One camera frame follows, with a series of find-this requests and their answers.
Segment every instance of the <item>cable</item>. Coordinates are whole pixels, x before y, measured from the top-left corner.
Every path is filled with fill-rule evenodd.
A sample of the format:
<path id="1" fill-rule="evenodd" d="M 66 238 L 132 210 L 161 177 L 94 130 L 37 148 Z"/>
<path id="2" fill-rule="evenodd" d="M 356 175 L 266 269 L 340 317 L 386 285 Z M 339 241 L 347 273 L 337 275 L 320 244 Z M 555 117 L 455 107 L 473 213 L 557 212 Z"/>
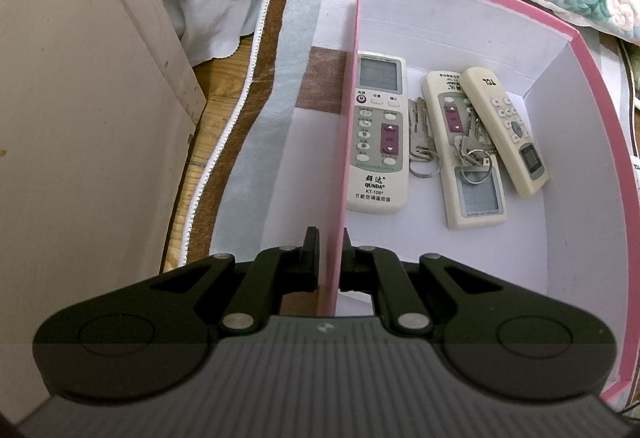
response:
<path id="1" fill-rule="evenodd" d="M 635 402 L 633 402 L 632 404 L 627 405 L 625 408 L 621 409 L 620 411 L 618 411 L 618 414 L 621 414 L 622 416 L 624 416 L 624 414 L 626 412 L 631 411 L 632 409 L 635 409 L 636 407 L 638 407 L 640 405 L 640 400 L 636 400 Z"/>

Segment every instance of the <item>qunda remote control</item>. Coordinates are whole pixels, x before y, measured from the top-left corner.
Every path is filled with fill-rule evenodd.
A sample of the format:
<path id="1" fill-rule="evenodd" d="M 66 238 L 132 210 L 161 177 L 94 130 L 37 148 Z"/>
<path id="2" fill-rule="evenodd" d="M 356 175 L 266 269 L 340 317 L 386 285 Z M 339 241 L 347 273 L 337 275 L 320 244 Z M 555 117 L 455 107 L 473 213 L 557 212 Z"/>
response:
<path id="1" fill-rule="evenodd" d="M 354 94 L 347 208 L 388 214 L 404 205 L 409 185 L 404 59 L 359 52 Z"/>
<path id="2" fill-rule="evenodd" d="M 462 73 L 460 84 L 491 135 L 516 191 L 522 198 L 533 196 L 549 174 L 500 81 L 492 71 L 475 67 Z"/>
<path id="3" fill-rule="evenodd" d="M 477 118 L 460 86 L 460 74 L 428 73 L 422 78 L 422 94 L 442 162 L 440 177 L 447 227 L 487 227 L 506 221 L 504 190 L 495 154 L 490 154 L 483 166 L 463 166 L 457 156 L 456 143 L 473 133 L 472 119 Z"/>

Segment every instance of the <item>white remote control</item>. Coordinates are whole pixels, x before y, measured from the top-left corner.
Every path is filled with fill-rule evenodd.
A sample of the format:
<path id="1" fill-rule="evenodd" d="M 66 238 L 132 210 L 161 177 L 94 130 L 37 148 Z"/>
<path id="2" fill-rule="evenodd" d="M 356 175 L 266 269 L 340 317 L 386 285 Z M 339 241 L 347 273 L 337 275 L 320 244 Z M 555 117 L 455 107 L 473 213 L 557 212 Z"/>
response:
<path id="1" fill-rule="evenodd" d="M 463 166 L 456 153 L 454 144 L 468 135 L 472 127 L 471 101 L 462 91 L 460 74 L 428 73 L 422 78 L 422 94 L 442 163 L 440 177 L 447 226 L 452 229 L 485 227 L 506 221 L 504 190 L 495 154 L 490 155 L 490 168 L 488 165 Z"/>
<path id="2" fill-rule="evenodd" d="M 549 180 L 549 173 L 500 81 L 491 70 L 475 67 L 462 73 L 460 83 L 493 139 L 516 191 L 522 198 L 533 196 Z"/>
<path id="3" fill-rule="evenodd" d="M 406 63 L 358 52 L 347 208 L 388 214 L 406 202 L 409 119 Z"/>

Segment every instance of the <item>pink box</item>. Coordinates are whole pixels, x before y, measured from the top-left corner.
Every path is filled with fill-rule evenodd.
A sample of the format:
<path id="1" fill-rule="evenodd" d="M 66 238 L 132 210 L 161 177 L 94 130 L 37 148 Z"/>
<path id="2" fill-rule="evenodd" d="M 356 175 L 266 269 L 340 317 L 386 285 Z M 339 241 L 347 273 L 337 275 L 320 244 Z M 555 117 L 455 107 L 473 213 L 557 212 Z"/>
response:
<path id="1" fill-rule="evenodd" d="M 353 39 L 321 314 L 334 310 L 346 227 L 354 244 L 413 262 L 437 252 L 596 314 L 618 342 L 602 397 L 626 397 L 640 342 L 640 209 L 622 128 L 578 31 L 519 0 L 358 0 Z M 410 177 L 407 205 L 395 214 L 347 211 L 358 50 L 403 57 L 411 98 L 431 70 L 491 69 L 526 111 L 551 180 L 523 200 L 504 179 L 509 219 L 495 227 L 449 230 L 439 179 Z"/>

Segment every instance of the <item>key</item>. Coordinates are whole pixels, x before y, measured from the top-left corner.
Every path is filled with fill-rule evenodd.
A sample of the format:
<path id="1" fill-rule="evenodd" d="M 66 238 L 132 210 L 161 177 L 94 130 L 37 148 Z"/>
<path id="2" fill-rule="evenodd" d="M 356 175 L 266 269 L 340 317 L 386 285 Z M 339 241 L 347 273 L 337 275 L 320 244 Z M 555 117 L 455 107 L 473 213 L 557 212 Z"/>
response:
<path id="1" fill-rule="evenodd" d="M 489 154 L 496 154 L 498 151 L 495 147 L 494 141 L 491 140 L 491 136 L 484 127 L 482 120 L 476 113 L 476 110 L 471 111 L 471 129 L 469 129 L 469 136 L 472 136 L 480 145 L 480 149 L 484 149 Z"/>
<path id="2" fill-rule="evenodd" d="M 454 139 L 454 148 L 456 149 L 456 154 L 458 156 L 458 160 L 463 166 L 467 165 L 475 165 L 475 166 L 487 166 L 488 158 L 486 155 L 484 147 L 480 144 L 474 137 L 472 136 L 457 136 Z"/>
<path id="3" fill-rule="evenodd" d="M 426 151 L 435 151 L 435 147 L 424 99 L 409 99 L 409 157 L 412 160 L 431 161 L 433 155 Z"/>

